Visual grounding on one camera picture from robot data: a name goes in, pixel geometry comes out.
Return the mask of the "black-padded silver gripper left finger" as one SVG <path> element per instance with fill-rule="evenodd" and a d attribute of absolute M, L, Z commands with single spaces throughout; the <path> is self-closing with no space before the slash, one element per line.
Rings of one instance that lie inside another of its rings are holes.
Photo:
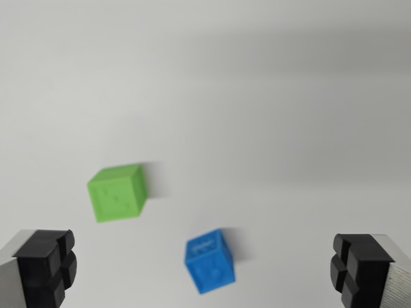
<path fill-rule="evenodd" d="M 1 307 L 57 308 L 77 271 L 71 230 L 20 230 L 1 248 Z"/>

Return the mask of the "black-padded silver gripper right finger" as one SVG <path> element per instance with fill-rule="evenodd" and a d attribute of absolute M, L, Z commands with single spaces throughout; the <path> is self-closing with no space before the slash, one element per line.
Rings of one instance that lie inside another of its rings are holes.
<path fill-rule="evenodd" d="M 344 307 L 410 307 L 410 257 L 385 234 L 337 234 L 331 282 Z"/>

